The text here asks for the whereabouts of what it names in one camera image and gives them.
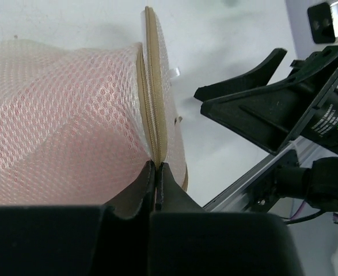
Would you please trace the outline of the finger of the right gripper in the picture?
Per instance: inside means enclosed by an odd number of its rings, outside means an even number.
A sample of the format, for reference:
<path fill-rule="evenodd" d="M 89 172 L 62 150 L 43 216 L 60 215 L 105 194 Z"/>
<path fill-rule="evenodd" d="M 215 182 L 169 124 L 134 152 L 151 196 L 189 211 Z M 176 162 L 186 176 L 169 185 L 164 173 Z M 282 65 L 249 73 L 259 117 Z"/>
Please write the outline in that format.
<path fill-rule="evenodd" d="M 255 89 L 266 86 L 278 69 L 287 51 L 283 48 L 275 48 L 254 69 L 234 78 L 223 80 L 209 86 L 199 87 L 194 98 L 200 101 L 208 101 L 214 98 Z"/>
<path fill-rule="evenodd" d="M 294 60 L 286 79 L 202 101 L 200 112 L 271 154 L 300 136 L 338 154 L 338 45 Z"/>

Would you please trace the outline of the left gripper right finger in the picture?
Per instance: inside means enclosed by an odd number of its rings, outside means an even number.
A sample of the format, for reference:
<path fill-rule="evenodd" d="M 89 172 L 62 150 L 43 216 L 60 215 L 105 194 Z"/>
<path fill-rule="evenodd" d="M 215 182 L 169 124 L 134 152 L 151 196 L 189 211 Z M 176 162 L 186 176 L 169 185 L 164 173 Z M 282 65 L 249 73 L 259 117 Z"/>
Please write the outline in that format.
<path fill-rule="evenodd" d="M 302 275 L 287 225 L 269 213 L 164 212 L 149 220 L 149 275 Z"/>

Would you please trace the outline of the aluminium table frame rail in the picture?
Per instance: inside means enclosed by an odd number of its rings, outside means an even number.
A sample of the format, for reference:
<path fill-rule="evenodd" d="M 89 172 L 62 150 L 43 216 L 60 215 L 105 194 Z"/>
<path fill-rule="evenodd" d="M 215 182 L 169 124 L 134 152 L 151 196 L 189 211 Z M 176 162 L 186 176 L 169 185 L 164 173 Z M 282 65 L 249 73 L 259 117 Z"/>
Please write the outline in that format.
<path fill-rule="evenodd" d="M 304 137 L 297 138 L 285 146 L 277 155 L 268 155 L 256 164 L 242 177 L 207 203 L 203 209 L 208 212 L 243 212 L 249 210 L 249 208 L 255 204 L 250 190 L 268 169 L 281 161 L 290 151 L 296 152 L 297 164 L 300 165 L 318 150 L 319 147 L 319 145 Z"/>

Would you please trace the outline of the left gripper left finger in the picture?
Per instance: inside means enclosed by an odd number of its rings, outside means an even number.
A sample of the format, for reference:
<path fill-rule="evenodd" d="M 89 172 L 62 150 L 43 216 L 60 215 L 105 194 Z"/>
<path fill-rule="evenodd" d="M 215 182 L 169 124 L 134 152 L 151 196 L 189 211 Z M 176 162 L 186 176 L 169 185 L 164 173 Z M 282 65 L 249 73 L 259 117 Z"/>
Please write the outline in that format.
<path fill-rule="evenodd" d="M 0 275 L 146 275 L 155 165 L 106 204 L 0 206 Z"/>

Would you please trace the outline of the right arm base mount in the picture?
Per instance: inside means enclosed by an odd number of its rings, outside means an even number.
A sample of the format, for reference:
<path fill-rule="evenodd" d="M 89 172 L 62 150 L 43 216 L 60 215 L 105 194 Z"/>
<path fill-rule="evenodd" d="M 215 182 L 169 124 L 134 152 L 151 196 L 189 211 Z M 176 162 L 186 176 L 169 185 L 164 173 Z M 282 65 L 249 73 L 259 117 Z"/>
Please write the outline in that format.
<path fill-rule="evenodd" d="M 307 16 L 316 44 L 338 43 L 338 1 L 322 1 L 311 6 Z"/>

